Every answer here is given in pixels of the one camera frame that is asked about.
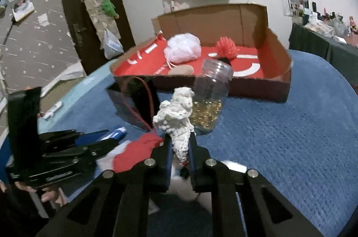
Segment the person left hand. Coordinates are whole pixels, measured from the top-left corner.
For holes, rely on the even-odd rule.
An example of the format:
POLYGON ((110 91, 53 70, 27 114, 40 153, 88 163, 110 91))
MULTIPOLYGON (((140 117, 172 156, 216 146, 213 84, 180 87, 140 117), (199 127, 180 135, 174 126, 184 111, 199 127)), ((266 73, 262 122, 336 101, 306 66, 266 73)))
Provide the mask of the person left hand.
POLYGON ((32 197, 39 197, 39 201, 44 203, 55 203, 62 207, 67 204, 62 189, 57 186, 45 188, 33 188, 24 182, 16 181, 12 186, 1 180, 1 209, 33 209, 35 203, 32 197))

